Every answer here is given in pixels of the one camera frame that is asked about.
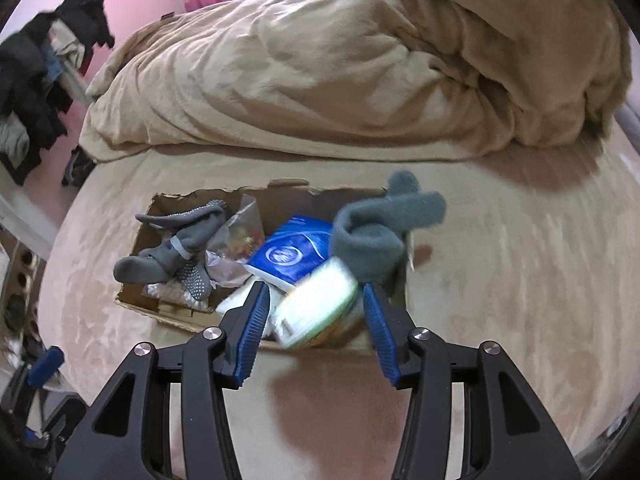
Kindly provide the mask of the clear zip bag with trinkets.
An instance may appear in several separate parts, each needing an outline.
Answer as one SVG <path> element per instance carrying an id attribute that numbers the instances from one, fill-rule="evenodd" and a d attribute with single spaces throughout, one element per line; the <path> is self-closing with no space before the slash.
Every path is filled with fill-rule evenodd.
<path id="1" fill-rule="evenodd" d="M 215 288 L 239 288 L 249 278 L 245 265 L 262 247 L 265 232 L 255 197 L 244 194 L 239 209 L 209 240 L 205 269 Z"/>

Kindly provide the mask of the capybara tissue pack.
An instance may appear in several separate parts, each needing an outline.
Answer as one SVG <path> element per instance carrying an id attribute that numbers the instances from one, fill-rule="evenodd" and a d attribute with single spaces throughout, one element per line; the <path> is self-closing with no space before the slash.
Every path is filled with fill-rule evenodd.
<path id="1" fill-rule="evenodd" d="M 321 344 L 347 314 L 360 287 L 348 266 L 331 257 L 299 281 L 274 309 L 273 337 L 284 350 Z"/>

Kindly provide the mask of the bag of cotton swabs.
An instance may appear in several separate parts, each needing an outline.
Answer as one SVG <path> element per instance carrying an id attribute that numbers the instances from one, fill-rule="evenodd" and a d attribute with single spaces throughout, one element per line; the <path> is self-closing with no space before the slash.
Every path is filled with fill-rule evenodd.
<path id="1" fill-rule="evenodd" d="M 209 311 L 210 286 L 207 283 L 202 285 L 171 281 L 166 284 L 147 284 L 142 288 L 142 295 L 178 307 L 201 312 Z"/>

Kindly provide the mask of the blue Vinda tissue pack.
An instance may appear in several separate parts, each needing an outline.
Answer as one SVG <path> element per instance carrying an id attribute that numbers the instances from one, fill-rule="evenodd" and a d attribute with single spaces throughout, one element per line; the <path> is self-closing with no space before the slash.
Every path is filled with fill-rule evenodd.
<path id="1" fill-rule="evenodd" d="M 267 237 L 245 265 L 250 274 L 289 292 L 329 258 L 332 224 L 293 216 Z"/>

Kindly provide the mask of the fuzzy grey-blue socks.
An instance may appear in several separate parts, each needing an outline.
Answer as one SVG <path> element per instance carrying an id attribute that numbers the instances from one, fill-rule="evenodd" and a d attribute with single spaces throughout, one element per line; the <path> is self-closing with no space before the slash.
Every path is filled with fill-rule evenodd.
<path id="1" fill-rule="evenodd" d="M 330 255 L 359 283 L 383 285 L 405 263 L 408 233 L 441 224 L 446 209 L 442 194 L 425 193 L 412 172 L 396 171 L 385 195 L 349 203 L 336 214 Z"/>

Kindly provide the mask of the grey non-slip dotted socks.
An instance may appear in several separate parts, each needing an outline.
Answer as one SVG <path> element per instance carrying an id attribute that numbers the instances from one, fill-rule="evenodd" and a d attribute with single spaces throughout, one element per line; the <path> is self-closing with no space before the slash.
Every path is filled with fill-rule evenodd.
<path id="1" fill-rule="evenodd" d="M 153 248 L 115 263 L 113 275 L 122 284 L 149 285 L 177 281 L 195 301 L 204 301 L 212 292 L 201 253 L 228 219 L 223 200 L 210 200 L 193 209 L 153 216 L 137 214 L 136 219 L 169 236 Z"/>

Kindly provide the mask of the wooden bedside furniture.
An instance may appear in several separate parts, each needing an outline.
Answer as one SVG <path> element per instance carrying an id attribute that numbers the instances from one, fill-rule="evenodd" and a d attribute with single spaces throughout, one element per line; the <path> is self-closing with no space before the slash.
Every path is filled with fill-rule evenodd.
<path id="1" fill-rule="evenodd" d="M 39 338 L 38 297 L 46 262 L 1 229 L 1 333 Z"/>

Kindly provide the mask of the dark bag on floor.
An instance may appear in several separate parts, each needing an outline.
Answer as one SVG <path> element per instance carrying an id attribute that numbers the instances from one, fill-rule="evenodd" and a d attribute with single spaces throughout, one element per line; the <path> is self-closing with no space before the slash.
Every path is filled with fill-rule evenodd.
<path id="1" fill-rule="evenodd" d="M 70 159 L 65 166 L 62 177 L 62 185 L 64 188 L 70 186 L 81 188 L 94 168 L 96 168 L 96 162 L 88 156 L 81 146 L 76 146 L 70 152 Z"/>

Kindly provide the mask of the crumpled beige duvet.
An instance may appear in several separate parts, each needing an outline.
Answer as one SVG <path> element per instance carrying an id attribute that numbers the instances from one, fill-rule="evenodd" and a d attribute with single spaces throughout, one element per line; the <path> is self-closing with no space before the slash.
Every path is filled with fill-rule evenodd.
<path id="1" fill-rule="evenodd" d="M 630 81 L 611 0 L 234 0 L 121 44 L 80 143 L 100 162 L 169 144 L 465 159 L 606 133 Z"/>

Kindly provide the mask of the pile of dark clothes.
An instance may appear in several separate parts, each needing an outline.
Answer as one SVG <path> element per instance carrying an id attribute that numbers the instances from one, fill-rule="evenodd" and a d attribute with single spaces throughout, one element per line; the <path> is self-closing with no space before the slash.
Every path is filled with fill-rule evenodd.
<path id="1" fill-rule="evenodd" d="M 1 43 L 1 165 L 22 186 L 67 128 L 61 116 L 88 105 L 94 47 L 115 45 L 104 0 L 64 0 Z"/>

